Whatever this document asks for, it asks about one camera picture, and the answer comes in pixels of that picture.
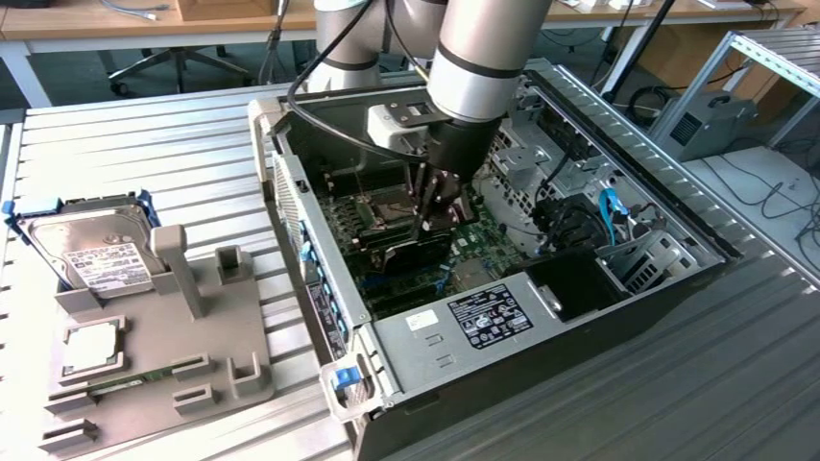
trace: warning label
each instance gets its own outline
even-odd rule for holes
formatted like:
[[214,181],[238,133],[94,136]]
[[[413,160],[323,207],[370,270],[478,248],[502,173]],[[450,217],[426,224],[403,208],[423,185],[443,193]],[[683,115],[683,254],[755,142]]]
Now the warning label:
[[103,293],[151,279],[134,243],[63,254],[91,291]]
[[534,327],[506,285],[449,304],[471,345],[485,349]]

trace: hard drive label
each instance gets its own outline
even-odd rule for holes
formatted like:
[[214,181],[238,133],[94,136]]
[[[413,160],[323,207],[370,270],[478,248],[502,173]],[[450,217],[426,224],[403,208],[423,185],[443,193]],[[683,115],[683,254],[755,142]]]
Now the hard drive label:
[[63,254],[95,293],[147,283],[151,273],[134,243]]

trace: metal workbench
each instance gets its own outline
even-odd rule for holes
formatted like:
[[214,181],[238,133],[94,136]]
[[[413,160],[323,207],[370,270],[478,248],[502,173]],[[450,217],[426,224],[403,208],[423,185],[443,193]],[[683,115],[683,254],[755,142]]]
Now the metal workbench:
[[[185,224],[189,257],[226,244],[254,255],[278,392],[222,419],[78,459],[351,459],[343,426],[319,390],[318,362],[259,192],[247,103],[285,85],[29,111],[11,129],[3,198],[91,197],[146,188],[165,224]],[[33,440],[41,343],[57,303],[54,274],[17,239],[0,245],[0,459],[45,459]]]
[[[551,72],[549,78],[561,88],[577,85],[567,74]],[[38,109],[14,127],[5,197],[102,195],[143,186],[155,192],[165,223],[189,225],[189,256],[229,242],[255,256],[277,398],[86,459],[351,458],[315,384],[313,345],[254,178],[246,103],[273,95],[271,89],[246,88]],[[641,161],[663,177],[666,160],[649,139],[618,134],[626,119],[602,116],[589,95],[574,101],[598,113],[610,135],[642,152]],[[695,177],[670,186],[745,252],[737,270],[634,341],[391,460],[791,461],[820,453],[820,294],[787,254],[727,214],[729,204],[705,196]],[[38,327],[55,309],[42,293],[50,271],[27,263],[25,250],[13,240],[0,255],[0,305],[9,310],[0,338],[10,338],[0,340],[0,363],[42,353]],[[13,367],[0,381],[2,417],[17,425],[26,415],[13,400],[35,382],[33,374]],[[26,450],[30,441],[13,441],[6,433],[0,440],[14,442],[7,449],[15,450],[0,458],[43,457]]]

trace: hard drive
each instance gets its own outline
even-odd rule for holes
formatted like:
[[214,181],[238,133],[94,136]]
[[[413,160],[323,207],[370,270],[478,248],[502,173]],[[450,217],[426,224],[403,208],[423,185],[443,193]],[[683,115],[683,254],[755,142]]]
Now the hard drive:
[[5,212],[69,290],[117,298],[149,291],[151,276],[167,270],[149,245],[159,221],[147,192],[66,203],[22,200],[6,203]]

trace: blue latch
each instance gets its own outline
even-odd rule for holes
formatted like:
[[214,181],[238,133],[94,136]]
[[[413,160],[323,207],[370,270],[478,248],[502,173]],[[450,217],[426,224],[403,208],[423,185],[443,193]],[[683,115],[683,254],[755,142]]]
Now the blue latch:
[[343,368],[337,371],[337,382],[334,383],[334,390],[342,391],[345,388],[358,384],[362,381],[362,375],[359,374],[359,368]]
[[311,256],[313,256],[313,243],[311,241],[303,243],[303,249],[299,252],[299,257],[302,258],[303,261],[310,261],[311,260]]

